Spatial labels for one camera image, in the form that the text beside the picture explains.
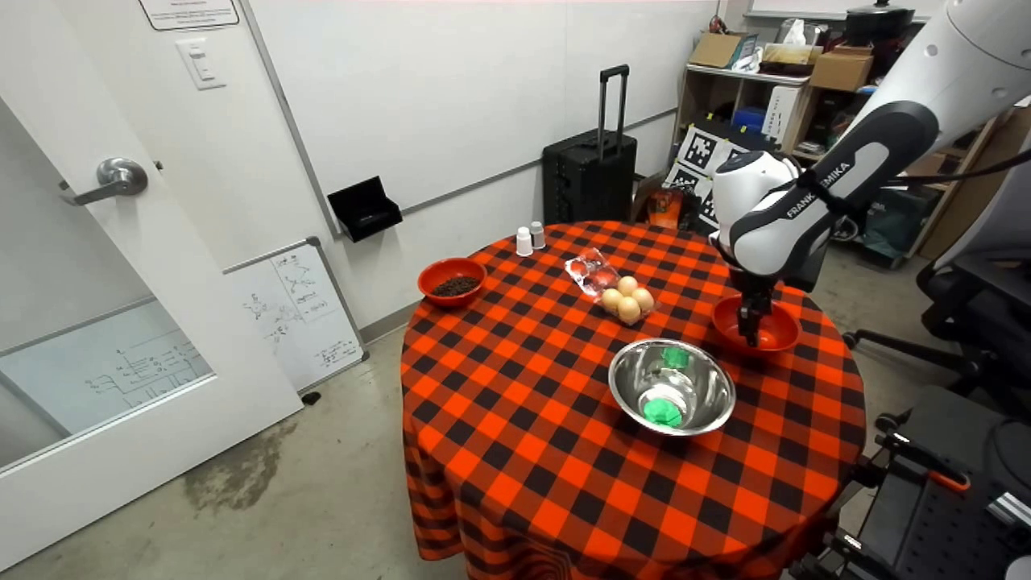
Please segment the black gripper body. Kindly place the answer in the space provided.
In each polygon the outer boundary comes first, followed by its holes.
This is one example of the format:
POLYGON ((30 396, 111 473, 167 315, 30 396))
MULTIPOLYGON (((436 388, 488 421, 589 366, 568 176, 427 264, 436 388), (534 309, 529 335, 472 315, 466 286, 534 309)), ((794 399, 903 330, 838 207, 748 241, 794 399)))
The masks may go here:
POLYGON ((741 267, 733 270, 733 286, 741 295, 737 315, 741 319, 763 319, 772 303, 772 276, 748 275, 741 267))

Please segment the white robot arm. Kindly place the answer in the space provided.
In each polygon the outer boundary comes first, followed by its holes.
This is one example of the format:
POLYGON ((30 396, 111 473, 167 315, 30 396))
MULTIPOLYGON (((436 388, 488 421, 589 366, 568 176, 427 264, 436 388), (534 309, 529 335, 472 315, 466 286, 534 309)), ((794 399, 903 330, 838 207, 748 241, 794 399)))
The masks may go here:
POLYGON ((772 282, 813 289, 829 227, 912 162, 1031 94, 1031 0, 949 0, 905 45, 823 162, 799 171, 743 152, 711 180, 717 248, 741 294, 737 319, 769 312, 772 282))

